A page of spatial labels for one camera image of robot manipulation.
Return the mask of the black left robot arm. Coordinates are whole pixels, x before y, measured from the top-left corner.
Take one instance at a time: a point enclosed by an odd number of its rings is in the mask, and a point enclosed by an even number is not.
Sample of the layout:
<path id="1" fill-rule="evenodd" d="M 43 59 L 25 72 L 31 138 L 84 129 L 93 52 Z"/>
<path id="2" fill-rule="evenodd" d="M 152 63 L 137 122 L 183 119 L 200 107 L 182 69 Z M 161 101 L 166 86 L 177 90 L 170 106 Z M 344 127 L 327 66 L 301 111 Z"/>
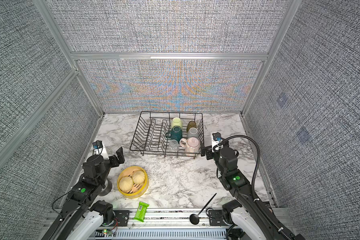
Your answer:
<path id="1" fill-rule="evenodd" d="M 106 180 L 111 168 L 119 167 L 124 162 L 125 157 L 122 147 L 116 151 L 115 155 L 107 159 L 101 154 L 90 156 L 82 165 L 84 173 L 67 193 L 62 210 L 58 213 L 58 217 L 42 239 L 67 239 L 76 223 L 90 208 L 95 198 L 106 188 Z"/>

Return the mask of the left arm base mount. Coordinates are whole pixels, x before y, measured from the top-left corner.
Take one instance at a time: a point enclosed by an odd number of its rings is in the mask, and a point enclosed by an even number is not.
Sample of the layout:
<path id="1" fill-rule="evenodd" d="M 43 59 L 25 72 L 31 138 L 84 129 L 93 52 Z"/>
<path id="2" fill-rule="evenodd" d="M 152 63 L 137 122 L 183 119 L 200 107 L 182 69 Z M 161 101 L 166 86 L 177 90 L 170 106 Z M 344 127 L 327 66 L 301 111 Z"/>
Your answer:
<path id="1" fill-rule="evenodd" d="M 105 235 L 113 234 L 118 227 L 126 227 L 130 217 L 129 210 L 114 210 L 113 205 L 97 201 L 81 224 L 67 237 L 67 240 L 87 240 L 101 226 Z"/>

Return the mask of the dark green mug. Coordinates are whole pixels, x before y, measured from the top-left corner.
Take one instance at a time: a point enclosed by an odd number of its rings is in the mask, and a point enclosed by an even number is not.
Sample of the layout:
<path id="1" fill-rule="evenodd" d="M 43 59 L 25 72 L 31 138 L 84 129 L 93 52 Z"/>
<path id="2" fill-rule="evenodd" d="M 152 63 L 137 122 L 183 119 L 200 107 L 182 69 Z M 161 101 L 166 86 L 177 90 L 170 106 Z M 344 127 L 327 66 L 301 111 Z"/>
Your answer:
<path id="1" fill-rule="evenodd" d="M 165 137 L 170 140 L 180 140 L 183 138 L 183 131 L 179 127 L 174 127 L 169 132 L 165 134 Z"/>

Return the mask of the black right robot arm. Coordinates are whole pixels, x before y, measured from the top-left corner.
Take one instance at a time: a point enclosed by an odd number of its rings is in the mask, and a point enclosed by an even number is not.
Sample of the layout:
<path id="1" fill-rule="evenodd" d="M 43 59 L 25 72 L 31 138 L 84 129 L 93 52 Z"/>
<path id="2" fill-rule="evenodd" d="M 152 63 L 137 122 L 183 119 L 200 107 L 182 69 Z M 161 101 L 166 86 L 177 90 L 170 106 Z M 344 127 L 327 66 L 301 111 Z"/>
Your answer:
<path id="1" fill-rule="evenodd" d="M 303 240 L 295 235 L 267 208 L 253 190 L 250 181 L 238 169 L 239 152 L 224 146 L 217 152 L 211 146 L 201 150 L 201 156 L 213 159 L 223 187 L 235 198 L 223 205 L 224 218 L 242 229 L 250 240 Z"/>

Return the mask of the black wire dish rack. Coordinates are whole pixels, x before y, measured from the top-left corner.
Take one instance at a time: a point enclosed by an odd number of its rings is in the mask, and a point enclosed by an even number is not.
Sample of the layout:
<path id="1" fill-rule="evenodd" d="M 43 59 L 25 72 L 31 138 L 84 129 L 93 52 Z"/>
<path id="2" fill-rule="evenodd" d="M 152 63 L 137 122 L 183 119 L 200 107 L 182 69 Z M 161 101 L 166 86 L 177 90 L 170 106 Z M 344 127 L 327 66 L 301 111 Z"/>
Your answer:
<path id="1" fill-rule="evenodd" d="M 204 146 L 204 118 L 202 113 L 192 112 L 140 112 L 137 126 L 130 145 L 130 151 L 139 152 L 141 155 L 193 157 L 201 153 L 189 153 L 184 148 L 177 150 L 170 147 L 170 132 L 174 118 L 182 121 L 182 136 L 187 137 L 189 122 L 195 122 L 198 130 L 198 139 L 201 147 Z"/>

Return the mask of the grey mug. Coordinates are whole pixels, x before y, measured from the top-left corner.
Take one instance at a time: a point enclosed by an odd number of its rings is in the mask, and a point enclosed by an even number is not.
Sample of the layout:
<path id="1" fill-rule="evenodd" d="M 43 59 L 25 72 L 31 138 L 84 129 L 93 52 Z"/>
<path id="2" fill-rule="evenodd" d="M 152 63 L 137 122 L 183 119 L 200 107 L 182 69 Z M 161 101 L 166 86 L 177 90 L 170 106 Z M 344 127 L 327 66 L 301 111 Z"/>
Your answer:
<path id="1" fill-rule="evenodd" d="M 197 128 L 190 128 L 187 132 L 187 138 L 199 138 L 199 131 Z"/>

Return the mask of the light green mug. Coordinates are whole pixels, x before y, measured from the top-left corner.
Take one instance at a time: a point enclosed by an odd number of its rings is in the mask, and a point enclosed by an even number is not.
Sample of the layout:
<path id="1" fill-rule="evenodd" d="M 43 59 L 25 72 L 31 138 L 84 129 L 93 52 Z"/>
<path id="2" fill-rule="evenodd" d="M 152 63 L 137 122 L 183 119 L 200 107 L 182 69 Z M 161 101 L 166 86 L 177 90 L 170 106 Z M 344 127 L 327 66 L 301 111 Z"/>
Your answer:
<path id="1" fill-rule="evenodd" d="M 180 118 L 175 117 L 172 119 L 171 128 L 173 129 L 174 127 L 179 127 L 181 130 L 183 129 L 183 122 Z"/>

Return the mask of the clear glass cup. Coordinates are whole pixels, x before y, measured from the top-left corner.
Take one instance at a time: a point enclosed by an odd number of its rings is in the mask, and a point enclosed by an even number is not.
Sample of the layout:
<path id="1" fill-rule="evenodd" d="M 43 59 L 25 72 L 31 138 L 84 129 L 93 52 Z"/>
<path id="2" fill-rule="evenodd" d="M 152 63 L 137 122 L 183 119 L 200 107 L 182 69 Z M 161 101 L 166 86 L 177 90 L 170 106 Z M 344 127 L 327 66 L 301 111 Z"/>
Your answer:
<path id="1" fill-rule="evenodd" d="M 177 140 L 170 140 L 168 144 L 169 152 L 177 153 L 179 151 L 179 142 Z"/>

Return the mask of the pink iridescent mug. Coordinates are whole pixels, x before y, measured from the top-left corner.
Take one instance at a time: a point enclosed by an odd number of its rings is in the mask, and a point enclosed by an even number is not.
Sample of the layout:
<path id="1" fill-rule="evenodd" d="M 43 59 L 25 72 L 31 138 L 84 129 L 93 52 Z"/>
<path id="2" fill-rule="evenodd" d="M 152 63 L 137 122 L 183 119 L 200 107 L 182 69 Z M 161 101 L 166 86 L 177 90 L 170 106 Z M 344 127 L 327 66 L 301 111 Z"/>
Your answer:
<path id="1" fill-rule="evenodd" d="M 179 145 L 185 150 L 185 154 L 188 157 L 195 156 L 200 151 L 200 141 L 196 137 L 190 137 L 188 139 L 180 139 Z"/>

